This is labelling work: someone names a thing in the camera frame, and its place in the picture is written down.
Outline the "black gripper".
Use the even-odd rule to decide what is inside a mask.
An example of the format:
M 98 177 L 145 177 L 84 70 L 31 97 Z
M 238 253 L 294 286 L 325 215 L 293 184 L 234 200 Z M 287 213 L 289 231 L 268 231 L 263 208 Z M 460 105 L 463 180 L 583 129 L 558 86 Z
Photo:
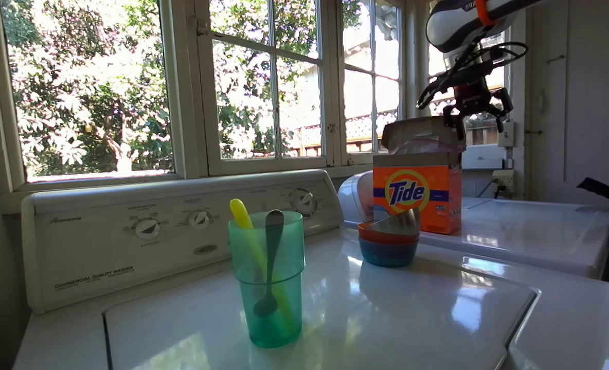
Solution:
M 488 89 L 486 77 L 491 65 L 478 64 L 455 70 L 446 84 L 455 90 L 455 103 L 442 109 L 444 124 L 460 129 L 467 116 L 488 114 L 495 127 L 503 129 L 502 119 L 512 112 L 512 99 L 507 89 Z

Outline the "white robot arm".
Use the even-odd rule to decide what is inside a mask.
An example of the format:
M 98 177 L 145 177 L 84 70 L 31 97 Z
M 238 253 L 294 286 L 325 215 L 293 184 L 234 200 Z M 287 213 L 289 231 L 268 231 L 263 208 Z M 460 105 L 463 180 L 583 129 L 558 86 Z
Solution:
M 522 41 L 502 41 L 482 47 L 490 35 L 502 32 L 514 14 L 538 0 L 439 0 L 425 19 L 425 41 L 450 60 L 450 65 L 437 75 L 417 97 L 424 109 L 439 93 L 453 90 L 455 101 L 442 109 L 446 126 L 463 133 L 463 119 L 488 114 L 502 127 L 512 112 L 507 89 L 490 89 L 486 77 L 495 67 L 527 55 Z

